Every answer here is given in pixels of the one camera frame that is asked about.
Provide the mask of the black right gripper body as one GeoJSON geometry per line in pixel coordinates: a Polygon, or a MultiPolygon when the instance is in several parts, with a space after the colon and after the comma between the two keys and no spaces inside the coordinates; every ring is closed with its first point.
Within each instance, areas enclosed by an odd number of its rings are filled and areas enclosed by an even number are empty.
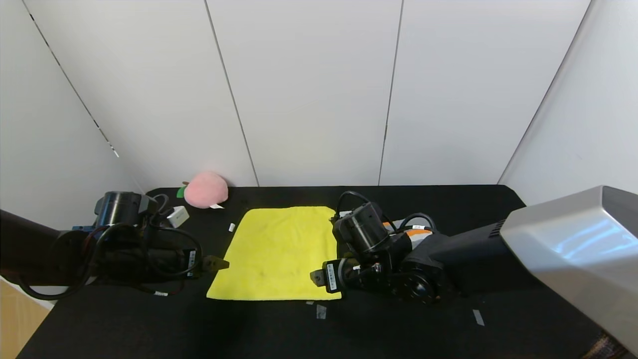
{"type": "Polygon", "coordinates": [[[323,286],[328,293],[342,293],[359,287],[360,265],[355,258],[339,258],[322,264],[323,286]]]}

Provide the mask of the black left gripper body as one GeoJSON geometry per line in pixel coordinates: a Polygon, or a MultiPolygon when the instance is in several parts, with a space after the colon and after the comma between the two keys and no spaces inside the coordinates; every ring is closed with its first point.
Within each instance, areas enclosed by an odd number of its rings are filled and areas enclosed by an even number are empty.
{"type": "Polygon", "coordinates": [[[196,248],[151,248],[150,267],[162,279],[196,279],[200,276],[200,253],[196,248]]]}

